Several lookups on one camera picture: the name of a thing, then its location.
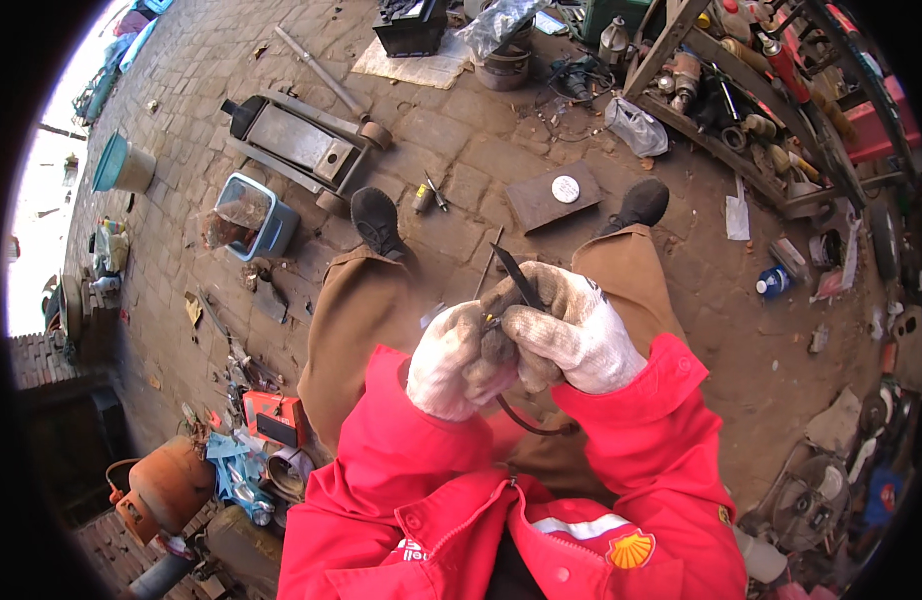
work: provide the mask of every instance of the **brick wall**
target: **brick wall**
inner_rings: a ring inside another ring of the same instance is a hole
[[[11,366],[17,390],[30,390],[68,379],[82,372],[64,358],[64,334],[32,333],[11,338]]]

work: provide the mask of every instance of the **knife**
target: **knife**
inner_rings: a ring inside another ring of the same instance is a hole
[[[544,303],[540,301],[538,290],[534,289],[534,286],[527,281],[527,278],[520,270],[520,267],[517,266],[517,261],[511,256],[511,253],[497,244],[491,244],[491,249],[501,260],[501,264],[504,265],[504,270],[507,271],[511,279],[514,280],[517,291],[521,293],[527,306],[537,308],[540,311],[546,311],[547,309],[544,307]]]

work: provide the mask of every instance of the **red box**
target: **red box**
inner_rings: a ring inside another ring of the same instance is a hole
[[[246,391],[244,414],[252,436],[299,449],[307,441],[300,398],[280,393]]]

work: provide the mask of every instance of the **hand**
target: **hand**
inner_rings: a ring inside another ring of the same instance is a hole
[[[536,393],[567,380],[588,394],[631,383],[647,365],[624,323],[596,283],[540,262],[520,265],[550,314],[524,306],[507,277],[481,298],[483,311],[501,314],[504,333],[517,344],[517,374]]]
[[[466,421],[517,379],[514,347],[482,355],[485,317],[477,301],[445,310],[431,321],[411,359],[407,396],[421,411]]]

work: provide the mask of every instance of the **car battery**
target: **car battery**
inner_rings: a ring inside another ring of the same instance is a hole
[[[437,54],[446,27],[446,0],[386,0],[373,29],[388,58],[403,59]]]
[[[299,449],[307,441],[300,398],[283,393],[246,391],[244,414],[252,436]]]

